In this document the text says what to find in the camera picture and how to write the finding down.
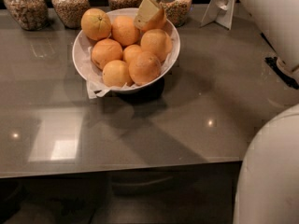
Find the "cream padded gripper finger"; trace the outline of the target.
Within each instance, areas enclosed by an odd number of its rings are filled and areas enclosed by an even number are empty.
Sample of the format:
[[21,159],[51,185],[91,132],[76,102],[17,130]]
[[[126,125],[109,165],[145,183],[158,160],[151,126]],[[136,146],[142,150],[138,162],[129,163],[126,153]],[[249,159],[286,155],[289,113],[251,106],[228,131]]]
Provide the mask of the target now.
[[163,8],[156,0],[142,0],[137,14],[135,16],[134,24],[141,30],[141,28],[161,9]]

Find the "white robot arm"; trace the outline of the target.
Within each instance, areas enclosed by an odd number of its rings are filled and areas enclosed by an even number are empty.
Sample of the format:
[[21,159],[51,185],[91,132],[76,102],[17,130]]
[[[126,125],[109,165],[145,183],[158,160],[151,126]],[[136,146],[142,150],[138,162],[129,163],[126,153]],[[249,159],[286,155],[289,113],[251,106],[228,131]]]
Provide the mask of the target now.
[[[240,0],[293,79],[299,67],[299,0]],[[235,195],[234,224],[299,224],[299,105],[268,121],[250,142]]]

